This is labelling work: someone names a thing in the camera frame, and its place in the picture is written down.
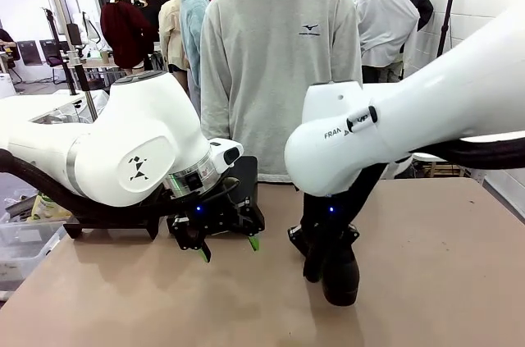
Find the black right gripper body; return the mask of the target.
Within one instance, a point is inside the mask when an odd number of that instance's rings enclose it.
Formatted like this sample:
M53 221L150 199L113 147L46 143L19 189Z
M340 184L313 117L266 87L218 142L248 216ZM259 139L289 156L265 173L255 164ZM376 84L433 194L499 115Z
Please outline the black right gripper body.
M334 237L341 238L348 230L349 199L343 194L331 197L304 195L301 231L306 240L315 240L326 227L335 228Z

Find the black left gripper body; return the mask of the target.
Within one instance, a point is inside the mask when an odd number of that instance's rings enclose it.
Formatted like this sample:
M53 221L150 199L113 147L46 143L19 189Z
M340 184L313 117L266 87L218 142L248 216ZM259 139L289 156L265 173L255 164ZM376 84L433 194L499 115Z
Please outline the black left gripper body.
M257 204L257 194L228 193L209 197L170 217L170 233L202 231L206 235L234 232L256 235L265 230L265 220Z

